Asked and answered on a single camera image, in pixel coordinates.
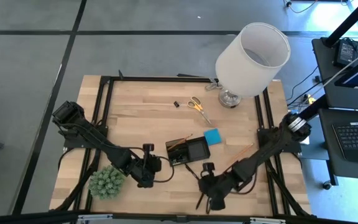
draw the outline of white lamp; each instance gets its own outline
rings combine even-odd
[[[259,95],[291,55],[287,37],[261,22],[245,26],[218,57],[215,69],[220,84],[219,102],[236,107],[241,97]]]

